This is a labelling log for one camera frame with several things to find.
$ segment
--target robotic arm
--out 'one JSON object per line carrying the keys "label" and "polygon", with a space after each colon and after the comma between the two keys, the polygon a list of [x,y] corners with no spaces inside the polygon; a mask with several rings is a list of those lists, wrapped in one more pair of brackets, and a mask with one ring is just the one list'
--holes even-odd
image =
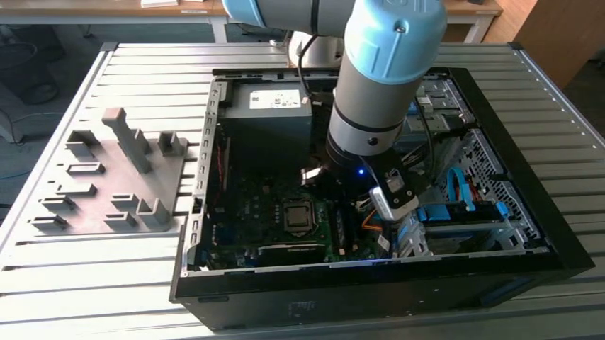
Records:
{"label": "robotic arm", "polygon": [[409,104],[448,25],[441,0],[224,0],[233,18],[257,26],[345,37],[328,153],[341,171],[372,173],[385,220],[419,205],[392,149]]}

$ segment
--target black cable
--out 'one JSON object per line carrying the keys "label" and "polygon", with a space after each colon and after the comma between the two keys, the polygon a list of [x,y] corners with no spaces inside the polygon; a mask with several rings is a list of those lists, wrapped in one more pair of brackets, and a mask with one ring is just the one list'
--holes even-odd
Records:
{"label": "black cable", "polygon": [[301,54],[300,54],[300,64],[297,66],[297,69],[300,70],[300,78],[301,78],[301,84],[302,84],[302,87],[305,88],[305,94],[308,96],[309,99],[312,99],[312,89],[309,88],[309,84],[306,83],[305,81],[305,75],[304,75],[304,57],[305,57],[305,54],[306,54],[306,51],[309,50],[309,48],[312,47],[313,45],[313,42],[316,41],[316,39],[318,38],[318,35],[314,34],[312,39],[309,39],[305,47],[302,48],[302,51],[301,51]]}
{"label": "black cable", "polygon": [[429,169],[427,170],[427,174],[428,174],[429,180],[433,181],[433,170],[436,169],[436,149],[433,146],[432,129],[429,128],[429,122],[427,121],[425,110],[423,109],[423,107],[420,108],[420,119],[423,121],[423,126],[425,127],[427,142],[429,144],[429,155],[431,155],[431,162],[432,162]]}
{"label": "black cable", "polygon": [[13,140],[15,141],[15,145],[18,145],[19,147],[22,147],[23,145],[26,145],[26,143],[19,143],[18,140],[15,139],[15,126],[13,125],[11,116],[9,115],[7,111],[5,111],[2,108],[0,108],[0,112],[2,112],[2,114],[7,117],[9,124],[10,124],[10,126],[11,126],[11,136],[13,136]]}

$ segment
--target wooden desk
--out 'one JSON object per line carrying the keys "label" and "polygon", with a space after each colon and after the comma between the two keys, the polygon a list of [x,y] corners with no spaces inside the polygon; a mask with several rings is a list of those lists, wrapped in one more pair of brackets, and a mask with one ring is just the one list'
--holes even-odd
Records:
{"label": "wooden desk", "polygon": [[563,89],[605,46],[604,0],[499,0],[504,15],[487,43],[521,43]]}
{"label": "wooden desk", "polygon": [[226,43],[229,22],[222,0],[157,8],[142,8],[141,0],[0,0],[3,24],[209,23],[216,42]]}
{"label": "wooden desk", "polygon": [[[492,20],[503,13],[497,0],[473,5],[444,0],[451,24],[471,25],[467,43],[480,43]],[[209,23],[216,42],[228,42],[225,25],[234,22],[222,0],[181,1],[180,6],[142,8],[141,0],[0,0],[5,24]]]}

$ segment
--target computer motherboard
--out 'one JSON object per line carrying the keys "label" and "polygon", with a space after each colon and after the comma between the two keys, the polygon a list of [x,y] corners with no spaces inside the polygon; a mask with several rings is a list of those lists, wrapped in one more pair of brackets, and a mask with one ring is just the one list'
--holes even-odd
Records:
{"label": "computer motherboard", "polygon": [[296,70],[216,71],[172,286],[212,329],[491,307],[592,267],[467,69],[432,69],[405,115],[397,222],[369,169],[330,168],[338,70],[306,72],[313,102]]}

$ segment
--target table leg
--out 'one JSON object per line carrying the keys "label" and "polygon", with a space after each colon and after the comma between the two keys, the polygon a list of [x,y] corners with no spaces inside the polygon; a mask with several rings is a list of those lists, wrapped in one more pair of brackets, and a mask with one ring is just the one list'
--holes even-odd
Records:
{"label": "table leg", "polygon": [[477,16],[477,21],[471,27],[469,34],[465,38],[465,43],[479,44],[484,41],[485,33],[492,25],[493,16]]}
{"label": "table leg", "polygon": [[216,35],[216,43],[228,43],[228,18],[225,16],[212,16],[210,24]]}

